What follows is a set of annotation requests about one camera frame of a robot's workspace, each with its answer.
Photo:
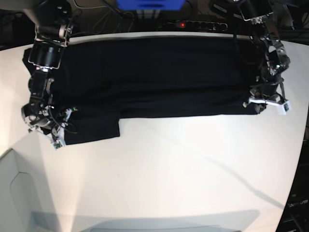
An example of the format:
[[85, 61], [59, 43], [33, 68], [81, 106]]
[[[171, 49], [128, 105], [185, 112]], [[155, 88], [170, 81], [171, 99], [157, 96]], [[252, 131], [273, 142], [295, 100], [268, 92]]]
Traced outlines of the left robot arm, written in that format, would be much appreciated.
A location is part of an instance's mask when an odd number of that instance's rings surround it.
[[281, 74], [289, 68], [290, 59], [277, 30], [271, 5], [267, 0], [235, 0], [233, 4], [244, 22], [251, 25], [250, 39], [259, 55], [257, 61], [247, 62], [257, 68], [257, 74], [243, 107], [254, 104], [260, 113], [267, 106], [274, 106], [280, 115], [286, 115], [291, 105], [285, 96]]

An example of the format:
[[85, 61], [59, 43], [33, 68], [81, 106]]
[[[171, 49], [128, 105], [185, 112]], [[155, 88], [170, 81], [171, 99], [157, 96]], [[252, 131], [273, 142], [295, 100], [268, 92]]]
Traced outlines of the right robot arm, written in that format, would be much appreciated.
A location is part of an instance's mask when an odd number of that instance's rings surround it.
[[22, 118], [29, 131], [46, 136], [58, 149], [65, 146], [64, 131], [72, 109], [53, 114], [52, 71], [59, 69], [73, 31], [72, 9], [66, 0], [39, 0], [23, 12], [35, 24], [35, 39], [28, 57], [35, 71], [28, 81], [30, 98], [21, 109]]

